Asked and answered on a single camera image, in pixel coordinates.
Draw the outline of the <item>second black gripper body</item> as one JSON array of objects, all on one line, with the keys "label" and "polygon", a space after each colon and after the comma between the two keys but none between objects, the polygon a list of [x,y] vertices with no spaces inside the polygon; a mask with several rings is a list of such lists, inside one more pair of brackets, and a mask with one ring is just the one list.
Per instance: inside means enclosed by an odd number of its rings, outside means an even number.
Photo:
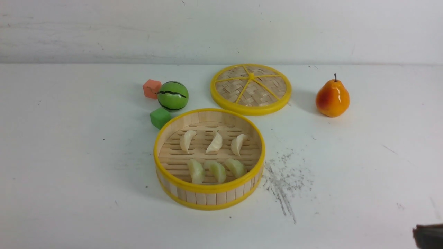
[{"label": "second black gripper body", "polygon": [[443,224],[417,225],[412,232],[417,248],[443,248]]}]

